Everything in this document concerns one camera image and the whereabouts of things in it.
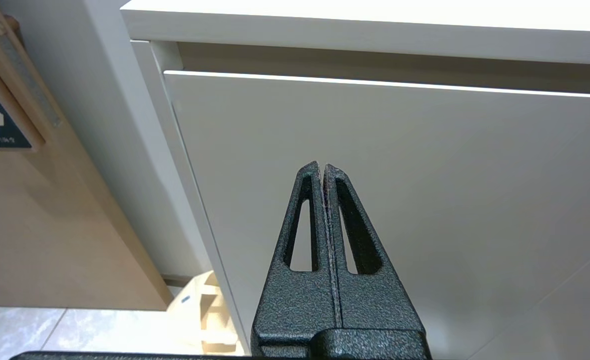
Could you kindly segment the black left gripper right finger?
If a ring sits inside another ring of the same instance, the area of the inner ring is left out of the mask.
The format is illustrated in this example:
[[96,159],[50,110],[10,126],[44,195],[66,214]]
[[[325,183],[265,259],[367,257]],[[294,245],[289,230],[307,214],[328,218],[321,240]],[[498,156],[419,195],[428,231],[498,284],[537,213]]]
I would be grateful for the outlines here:
[[340,326],[422,330],[420,317],[349,176],[331,164],[324,170],[324,200]]

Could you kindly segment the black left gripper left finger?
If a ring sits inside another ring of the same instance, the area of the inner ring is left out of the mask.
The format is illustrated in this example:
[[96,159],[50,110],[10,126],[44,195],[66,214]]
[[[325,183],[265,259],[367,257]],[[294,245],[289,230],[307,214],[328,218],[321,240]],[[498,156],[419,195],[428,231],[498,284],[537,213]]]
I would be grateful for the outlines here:
[[[311,271],[291,269],[303,203],[309,207]],[[277,237],[254,333],[317,333],[336,325],[331,244],[319,164],[303,166],[295,176],[285,218]]]

